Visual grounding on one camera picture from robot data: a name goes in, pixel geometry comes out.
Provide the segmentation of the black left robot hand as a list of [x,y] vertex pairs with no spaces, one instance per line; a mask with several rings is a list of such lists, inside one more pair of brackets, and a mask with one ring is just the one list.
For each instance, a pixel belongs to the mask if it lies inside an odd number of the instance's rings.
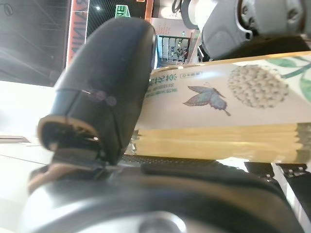
[[51,162],[34,170],[20,233],[301,233],[270,174],[222,159],[311,159],[311,53],[154,69],[156,34],[111,19],[78,51],[40,119]]

